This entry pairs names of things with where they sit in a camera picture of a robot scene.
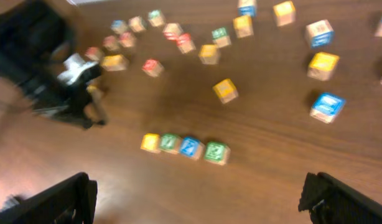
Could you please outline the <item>yellow C letter block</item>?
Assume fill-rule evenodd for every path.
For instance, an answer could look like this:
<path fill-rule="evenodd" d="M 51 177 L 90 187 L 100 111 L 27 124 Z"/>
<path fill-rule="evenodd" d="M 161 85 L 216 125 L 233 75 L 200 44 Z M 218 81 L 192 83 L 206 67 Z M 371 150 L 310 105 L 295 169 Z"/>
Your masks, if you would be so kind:
<path fill-rule="evenodd" d="M 148 152 L 160 153 L 159 140 L 160 136 L 158 134 L 147 133 L 143 136 L 140 148 Z"/>

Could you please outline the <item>blue P letter block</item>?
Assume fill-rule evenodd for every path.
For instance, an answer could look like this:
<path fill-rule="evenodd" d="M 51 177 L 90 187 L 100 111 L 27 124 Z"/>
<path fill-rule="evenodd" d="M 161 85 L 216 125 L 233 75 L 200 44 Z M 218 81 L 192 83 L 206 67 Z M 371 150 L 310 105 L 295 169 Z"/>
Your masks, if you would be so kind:
<path fill-rule="evenodd" d="M 179 153 L 193 160 L 199 160 L 203 154 L 205 145 L 198 139 L 186 136 L 179 149 Z"/>

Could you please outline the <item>green V letter block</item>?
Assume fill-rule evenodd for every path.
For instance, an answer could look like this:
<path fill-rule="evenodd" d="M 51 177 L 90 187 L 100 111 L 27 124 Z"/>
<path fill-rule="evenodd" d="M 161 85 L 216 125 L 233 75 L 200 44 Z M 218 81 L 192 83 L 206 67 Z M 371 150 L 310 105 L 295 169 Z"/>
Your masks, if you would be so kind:
<path fill-rule="evenodd" d="M 171 154 L 178 154 L 182 138 L 176 134 L 165 133 L 161 136 L 159 149 Z"/>

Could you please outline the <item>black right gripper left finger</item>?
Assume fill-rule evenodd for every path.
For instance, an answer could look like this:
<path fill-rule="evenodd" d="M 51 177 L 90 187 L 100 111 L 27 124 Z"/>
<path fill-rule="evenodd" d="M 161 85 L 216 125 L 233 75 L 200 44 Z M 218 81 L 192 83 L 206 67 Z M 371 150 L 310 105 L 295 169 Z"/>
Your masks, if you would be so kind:
<path fill-rule="evenodd" d="M 97 181 L 79 172 L 30 198 L 8 197 L 0 209 L 0 224 L 92 224 L 97 194 Z"/>

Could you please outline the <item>green R letter block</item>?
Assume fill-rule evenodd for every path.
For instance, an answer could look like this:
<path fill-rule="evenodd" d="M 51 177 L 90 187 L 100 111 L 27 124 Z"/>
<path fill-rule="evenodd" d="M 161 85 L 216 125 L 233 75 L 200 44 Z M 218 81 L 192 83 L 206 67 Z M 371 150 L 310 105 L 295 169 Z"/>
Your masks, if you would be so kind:
<path fill-rule="evenodd" d="M 206 145 L 203 158 L 208 162 L 223 166 L 227 164 L 230 157 L 230 152 L 231 150 L 226 144 L 222 142 L 210 141 Z"/>

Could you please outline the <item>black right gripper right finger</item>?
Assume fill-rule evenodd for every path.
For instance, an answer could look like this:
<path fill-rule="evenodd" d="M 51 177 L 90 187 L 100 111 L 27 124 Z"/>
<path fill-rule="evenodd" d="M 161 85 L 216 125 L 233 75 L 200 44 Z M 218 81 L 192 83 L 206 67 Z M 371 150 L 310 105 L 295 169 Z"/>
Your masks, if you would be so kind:
<path fill-rule="evenodd" d="M 333 176 L 307 173 L 298 211 L 313 224 L 382 224 L 382 205 Z"/>

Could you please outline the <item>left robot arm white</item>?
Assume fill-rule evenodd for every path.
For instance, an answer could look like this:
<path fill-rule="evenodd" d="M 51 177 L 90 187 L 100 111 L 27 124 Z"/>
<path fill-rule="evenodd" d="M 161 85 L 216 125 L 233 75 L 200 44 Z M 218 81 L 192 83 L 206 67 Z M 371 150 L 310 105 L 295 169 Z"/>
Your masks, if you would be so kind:
<path fill-rule="evenodd" d="M 101 75 L 98 62 L 75 51 L 73 29 L 44 1 L 24 1 L 0 14 L 0 77 L 21 89 L 42 117 L 88 129 L 93 102 L 88 84 Z M 97 183 L 79 172 L 25 200 L 13 197 L 0 223 L 92 223 Z"/>

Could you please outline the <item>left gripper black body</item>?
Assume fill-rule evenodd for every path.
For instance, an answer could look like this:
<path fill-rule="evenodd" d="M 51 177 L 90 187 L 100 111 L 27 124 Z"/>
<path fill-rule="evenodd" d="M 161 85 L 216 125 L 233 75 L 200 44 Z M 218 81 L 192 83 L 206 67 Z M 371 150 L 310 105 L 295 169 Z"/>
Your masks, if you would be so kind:
<path fill-rule="evenodd" d="M 89 129 L 97 124 L 104 126 L 108 115 L 101 105 L 101 100 L 93 101 L 87 92 L 88 85 L 94 85 L 102 75 L 102 68 L 97 61 L 86 61 L 75 53 L 63 62 L 66 70 L 56 77 L 63 88 L 63 96 L 52 93 L 51 89 L 40 91 L 43 98 L 32 106 L 36 115 Z"/>

